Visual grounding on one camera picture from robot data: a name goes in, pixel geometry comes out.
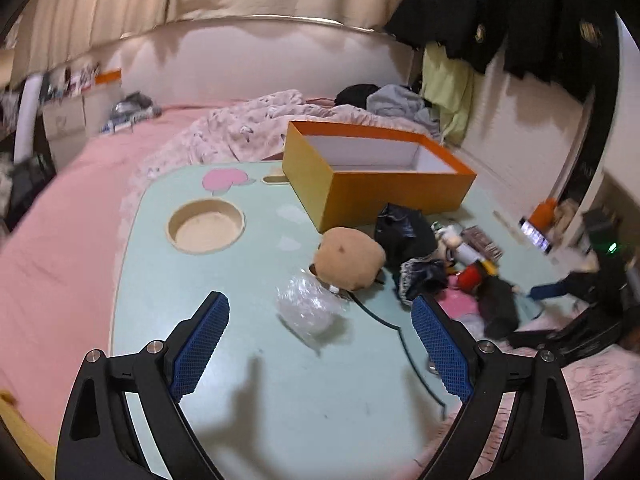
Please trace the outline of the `pink fuzzy sleeve forearm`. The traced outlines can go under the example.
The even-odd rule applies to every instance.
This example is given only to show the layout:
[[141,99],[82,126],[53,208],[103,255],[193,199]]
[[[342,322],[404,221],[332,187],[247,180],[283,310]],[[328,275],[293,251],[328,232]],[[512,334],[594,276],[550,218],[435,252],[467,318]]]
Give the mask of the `pink fuzzy sleeve forearm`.
[[[613,458],[639,415],[639,356],[619,346],[562,370],[579,426],[585,479],[594,479]],[[504,395],[489,439],[471,478],[488,472],[498,453],[514,394]],[[444,440],[458,409],[440,425],[435,440],[392,479],[417,479]]]

